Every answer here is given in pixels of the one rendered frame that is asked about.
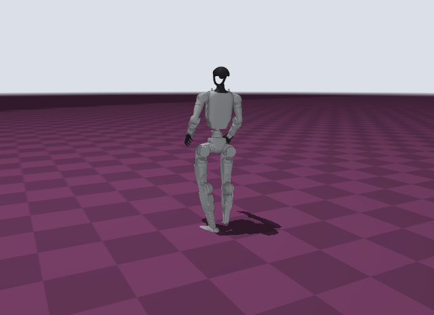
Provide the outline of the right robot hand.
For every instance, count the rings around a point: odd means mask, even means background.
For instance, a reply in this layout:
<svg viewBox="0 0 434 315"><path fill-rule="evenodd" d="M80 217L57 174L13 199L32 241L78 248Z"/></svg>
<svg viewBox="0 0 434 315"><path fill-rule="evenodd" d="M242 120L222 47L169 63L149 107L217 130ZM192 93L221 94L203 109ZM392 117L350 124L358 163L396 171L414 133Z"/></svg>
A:
<svg viewBox="0 0 434 315"><path fill-rule="evenodd" d="M227 132L227 134L228 134L229 132ZM226 142L229 144L230 143L230 141L231 141L231 139L229 139L228 137L226 137L227 136L227 134L226 135L224 135L224 136L222 136L223 138L226 138ZM231 137L231 138L233 138L233 136Z"/></svg>

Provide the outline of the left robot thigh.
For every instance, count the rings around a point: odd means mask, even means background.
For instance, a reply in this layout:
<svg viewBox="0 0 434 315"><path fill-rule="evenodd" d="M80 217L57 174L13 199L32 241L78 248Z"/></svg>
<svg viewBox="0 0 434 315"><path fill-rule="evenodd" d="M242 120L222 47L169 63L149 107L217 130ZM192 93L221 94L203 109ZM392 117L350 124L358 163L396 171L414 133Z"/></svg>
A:
<svg viewBox="0 0 434 315"><path fill-rule="evenodd" d="M196 147L195 149L195 178L197 181L198 188L201 185L205 185L207 187L208 195L212 192L212 185L207 183L207 170L208 170L208 161L207 156L210 154L211 144L203 143Z"/></svg>

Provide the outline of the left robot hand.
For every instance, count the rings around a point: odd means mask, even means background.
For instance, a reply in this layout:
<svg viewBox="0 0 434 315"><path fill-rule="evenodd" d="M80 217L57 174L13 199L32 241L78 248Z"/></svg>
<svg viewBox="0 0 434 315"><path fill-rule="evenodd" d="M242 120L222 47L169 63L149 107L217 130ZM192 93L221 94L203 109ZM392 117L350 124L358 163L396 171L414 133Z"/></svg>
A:
<svg viewBox="0 0 434 315"><path fill-rule="evenodd" d="M191 139L191 140L193 141L193 139L191 138L191 135L190 135L190 134L187 134L187 135L186 135L186 138L185 138L185 142L184 142L184 144L185 144L186 146L190 145L189 143L191 143L189 139Z"/></svg>

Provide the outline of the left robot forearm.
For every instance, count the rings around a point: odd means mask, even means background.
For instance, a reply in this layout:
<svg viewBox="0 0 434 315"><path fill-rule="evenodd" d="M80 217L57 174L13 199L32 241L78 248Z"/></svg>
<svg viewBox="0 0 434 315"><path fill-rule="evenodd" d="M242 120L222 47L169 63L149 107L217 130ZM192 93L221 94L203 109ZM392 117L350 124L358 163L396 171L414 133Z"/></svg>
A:
<svg viewBox="0 0 434 315"><path fill-rule="evenodd" d="M195 134L195 129L196 129L197 125L191 124L191 119L192 119L192 116L190 118L189 127L188 127L188 130L187 130L186 134L190 134L191 137L193 137L193 135Z"/></svg>

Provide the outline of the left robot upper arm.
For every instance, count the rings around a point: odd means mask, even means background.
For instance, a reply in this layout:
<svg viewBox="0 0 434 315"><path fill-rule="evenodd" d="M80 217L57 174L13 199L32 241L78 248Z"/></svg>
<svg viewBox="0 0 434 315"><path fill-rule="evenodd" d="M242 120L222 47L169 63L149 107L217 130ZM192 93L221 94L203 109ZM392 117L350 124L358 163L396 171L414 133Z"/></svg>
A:
<svg viewBox="0 0 434 315"><path fill-rule="evenodd" d="M204 102L207 102L209 99L210 93L209 92L204 92L204 93L200 93L197 95L197 100L195 103L195 107L193 110L193 116L191 119L191 124L195 124L198 125L200 122L199 116L203 110L203 106L204 106Z"/></svg>

